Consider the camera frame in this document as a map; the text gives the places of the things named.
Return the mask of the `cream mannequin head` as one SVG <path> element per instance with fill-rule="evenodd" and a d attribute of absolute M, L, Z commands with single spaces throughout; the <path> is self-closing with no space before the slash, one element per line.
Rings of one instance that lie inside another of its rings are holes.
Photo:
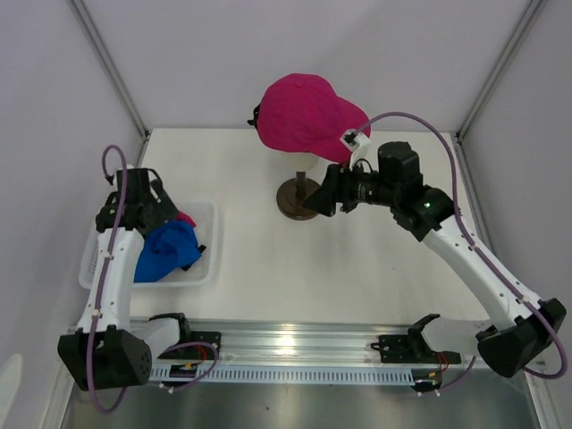
<path fill-rule="evenodd" d="M 322 161 L 320 156 L 311 153 L 285 153 L 282 157 L 293 172 L 309 172 Z"/>

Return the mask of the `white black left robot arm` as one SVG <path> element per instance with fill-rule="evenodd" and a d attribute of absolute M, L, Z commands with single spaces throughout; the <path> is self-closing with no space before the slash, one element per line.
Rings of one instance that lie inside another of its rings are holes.
<path fill-rule="evenodd" d="M 95 218 L 97 262 L 84 312 L 75 331 L 60 337 L 57 352 L 82 391 L 147 383 L 154 361 L 168 352 L 187 356 L 193 347 L 182 313 L 151 317 L 130 328 L 130 300 L 146 236 L 171 221 L 175 205 L 153 169 L 127 168 Z"/>

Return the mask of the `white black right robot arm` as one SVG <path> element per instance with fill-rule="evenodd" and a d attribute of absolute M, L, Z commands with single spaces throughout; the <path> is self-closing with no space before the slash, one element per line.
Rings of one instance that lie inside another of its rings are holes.
<path fill-rule="evenodd" d="M 480 357 L 496 374 L 510 378 L 547 349 L 566 316 L 557 299 L 541 299 L 501 267 L 470 231 L 458 225 L 453 200 L 423 182 L 420 162 L 407 142 L 377 151 L 379 168 L 331 164 L 322 185 L 303 203 L 332 217 L 358 204 L 386 206 L 393 219 L 438 255 L 469 288 L 488 315 L 454 320 L 430 314 L 408 328 L 408 353 L 426 361 L 438 352 Z"/>

